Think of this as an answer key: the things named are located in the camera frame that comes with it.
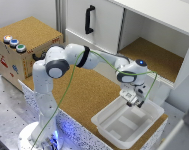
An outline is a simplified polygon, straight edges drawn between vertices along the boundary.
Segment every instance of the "cardboard box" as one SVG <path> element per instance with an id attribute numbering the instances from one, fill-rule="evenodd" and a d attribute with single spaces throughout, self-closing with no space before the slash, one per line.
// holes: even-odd
<path id="1" fill-rule="evenodd" d="M 4 44 L 3 38 L 6 35 L 19 40 L 20 44 L 26 46 L 27 51 L 17 53 L 9 44 Z M 34 17 L 0 28 L 1 75 L 22 91 L 18 79 L 23 81 L 32 75 L 32 66 L 35 62 L 32 54 L 40 57 L 55 43 L 63 43 L 62 34 Z"/>

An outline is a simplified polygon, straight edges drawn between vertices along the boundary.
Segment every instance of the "green cable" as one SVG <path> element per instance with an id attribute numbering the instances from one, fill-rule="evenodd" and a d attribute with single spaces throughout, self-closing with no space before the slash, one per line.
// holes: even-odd
<path id="1" fill-rule="evenodd" d="M 124 75 L 144 75 L 144 74 L 148 74 L 148 73 L 156 73 L 156 72 L 154 72 L 154 71 L 145 72 L 145 73 L 139 73 L 139 74 L 124 73 L 124 72 L 121 72 L 121 71 L 117 70 L 112 64 L 110 64 L 110 63 L 109 63 L 103 56 L 101 56 L 100 54 L 98 54 L 98 53 L 96 53 L 96 52 L 94 52 L 94 51 L 91 51 L 91 52 L 94 53 L 94 54 L 96 54 L 96 55 L 98 55 L 99 57 L 101 57 L 101 58 L 102 58 L 107 64 L 109 64 L 109 66 L 111 66 L 114 70 L 116 70 L 116 71 L 118 71 L 118 72 L 120 72 L 120 73 L 122 73 L 122 74 L 124 74 Z M 68 86 L 67 86 L 67 88 L 66 88 L 66 90 L 65 90 L 65 92 L 64 92 L 64 94 L 63 94 L 63 96 L 62 96 L 62 98 L 61 98 L 61 100 L 59 101 L 59 103 L 58 103 L 58 105 L 57 105 L 57 107 L 56 107 L 56 110 L 54 111 L 53 115 L 50 117 L 50 119 L 49 119 L 48 122 L 45 124 L 45 126 L 43 127 L 43 129 L 42 129 L 41 132 L 39 133 L 38 137 L 36 138 L 36 141 L 34 142 L 34 144 L 33 144 L 32 148 L 31 148 L 31 150 L 34 148 L 34 146 L 36 145 L 36 142 L 38 141 L 38 139 L 39 139 L 39 137 L 41 136 L 42 132 L 43 132 L 44 129 L 47 127 L 47 125 L 49 124 L 49 122 L 52 120 L 52 118 L 53 118 L 54 115 L 56 114 L 57 110 L 59 109 L 59 106 L 60 106 L 61 102 L 63 101 L 63 99 L 64 99 L 66 93 L 68 92 L 68 89 L 69 89 L 70 84 L 71 84 L 71 82 L 72 82 L 72 79 L 73 79 L 73 75 L 74 75 L 74 71 L 75 71 L 75 67 L 76 67 L 77 61 L 78 61 L 79 57 L 80 57 L 83 53 L 84 53 L 84 51 L 82 51 L 82 52 L 78 55 L 78 57 L 77 57 L 77 59 L 76 59 L 76 62 L 75 62 L 75 64 L 74 64 L 74 67 L 73 67 L 72 75 L 71 75 L 71 77 L 70 77 L 70 81 L 69 81 L 69 83 L 68 83 Z M 152 87 L 153 87 L 153 85 L 154 85 L 154 83 L 155 83 L 155 81 L 156 81 L 156 78 L 157 78 L 157 73 L 156 73 L 155 79 L 154 79 L 154 81 L 153 81 L 153 83 L 152 83 L 152 85 L 151 85 L 151 87 L 150 87 L 150 89 L 149 89 L 149 91 L 148 91 L 148 93 L 147 93 L 145 99 L 146 99 L 147 96 L 149 95 L 149 93 L 150 93 L 150 91 L 151 91 L 151 89 L 152 89 Z"/>

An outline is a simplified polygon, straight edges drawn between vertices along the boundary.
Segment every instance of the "brown cork surface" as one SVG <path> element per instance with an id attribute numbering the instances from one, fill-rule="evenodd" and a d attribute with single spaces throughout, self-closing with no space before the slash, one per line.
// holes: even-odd
<path id="1" fill-rule="evenodd" d="M 119 53 L 132 60 L 142 59 L 150 70 L 156 71 L 162 77 L 175 82 L 183 63 L 183 58 L 173 54 L 143 38 L 139 38 Z"/>
<path id="2" fill-rule="evenodd" d="M 68 85 L 72 68 L 73 66 L 62 78 L 54 80 L 54 89 L 52 92 L 57 103 Z M 32 90 L 34 89 L 32 76 L 23 82 Z M 117 84 L 94 70 L 76 68 L 71 87 L 60 108 L 113 149 L 117 149 L 98 133 L 96 126 L 91 122 L 91 118 L 115 100 L 119 96 L 119 92 L 120 87 Z M 161 116 L 131 150 L 140 149 L 166 119 L 167 115 L 164 114 Z"/>
<path id="3" fill-rule="evenodd" d="M 6 35 L 11 35 L 13 39 L 19 40 L 27 50 L 36 48 L 62 34 L 50 26 L 44 24 L 34 17 L 15 22 L 6 27 L 0 28 L 0 41 Z"/>

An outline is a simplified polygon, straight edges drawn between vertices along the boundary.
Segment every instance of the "robotic arm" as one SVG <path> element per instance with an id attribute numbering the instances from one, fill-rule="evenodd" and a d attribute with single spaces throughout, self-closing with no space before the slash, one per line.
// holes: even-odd
<path id="1" fill-rule="evenodd" d="M 35 62 L 33 66 L 34 92 L 40 108 L 40 120 L 38 126 L 31 134 L 30 139 L 32 141 L 36 141 L 40 131 L 56 110 L 57 104 L 52 95 L 53 78 L 62 77 L 69 70 L 70 65 L 74 65 L 76 61 L 77 67 L 94 69 L 98 63 L 106 63 L 105 60 L 118 70 L 115 74 L 117 80 L 122 83 L 120 95 L 127 100 L 127 105 L 142 106 L 146 93 L 148 92 L 148 87 L 144 85 L 146 74 L 136 74 L 147 72 L 147 64 L 143 60 L 136 60 L 130 63 L 126 57 L 97 50 L 90 51 L 86 46 L 69 44 L 64 49 L 59 45 L 53 45 L 48 50 L 45 59 Z M 55 122 L 54 117 L 42 132 L 37 141 L 37 146 L 43 146 L 44 141 L 48 141 L 49 143 L 55 136 L 57 128 Z"/>

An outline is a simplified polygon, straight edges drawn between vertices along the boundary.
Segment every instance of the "cabinet door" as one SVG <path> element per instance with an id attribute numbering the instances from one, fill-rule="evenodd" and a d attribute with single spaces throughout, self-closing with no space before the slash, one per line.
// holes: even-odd
<path id="1" fill-rule="evenodd" d="M 94 32 L 85 33 L 85 15 L 90 5 L 90 28 Z M 116 54 L 120 37 L 124 9 L 107 0 L 68 0 L 67 29 L 90 43 Z"/>

